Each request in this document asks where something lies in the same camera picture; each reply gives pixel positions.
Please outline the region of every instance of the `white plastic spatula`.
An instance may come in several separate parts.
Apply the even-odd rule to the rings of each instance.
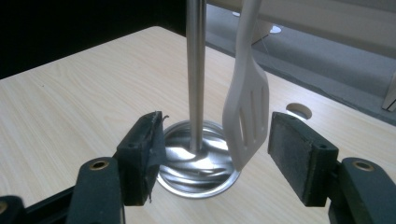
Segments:
[[[268,131],[268,81],[251,54],[251,39],[260,5],[261,0],[245,0],[242,7],[233,80],[222,116],[224,137],[238,171],[260,148]]]

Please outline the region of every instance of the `clamp jaw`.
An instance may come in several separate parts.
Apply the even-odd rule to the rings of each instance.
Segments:
[[[123,206],[151,199],[164,162],[163,114],[141,117],[112,158],[84,163],[74,187],[30,207],[17,196],[0,197],[0,223],[125,223]]]
[[[274,112],[268,153],[305,206],[332,200],[335,223],[396,223],[396,185],[377,164],[337,161],[338,148],[299,119]]]

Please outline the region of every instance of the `light wood surface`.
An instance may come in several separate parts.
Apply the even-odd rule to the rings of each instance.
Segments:
[[[85,161],[112,156],[137,119],[161,110],[167,127],[188,119],[186,40],[153,27],[0,81],[0,195],[26,206],[73,186]],[[205,119],[221,122],[234,58],[206,49]],[[306,123],[396,180],[396,128],[268,74],[271,111],[308,106]],[[267,154],[267,142],[237,182],[205,200],[159,184],[152,203],[126,207],[127,223],[328,223],[305,208]]]

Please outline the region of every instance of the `dark background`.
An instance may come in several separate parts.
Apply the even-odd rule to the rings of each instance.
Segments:
[[[153,25],[185,34],[183,0],[2,1],[0,78]]]

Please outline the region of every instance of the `brass screw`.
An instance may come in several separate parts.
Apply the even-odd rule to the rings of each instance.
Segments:
[[[374,166],[370,163],[367,163],[365,161],[353,161],[352,164],[363,171],[367,171],[367,172],[372,172],[374,170]]]
[[[0,202],[0,215],[6,212],[8,204],[5,201]]]
[[[97,171],[105,169],[109,165],[108,161],[95,161],[90,165],[90,170]]]

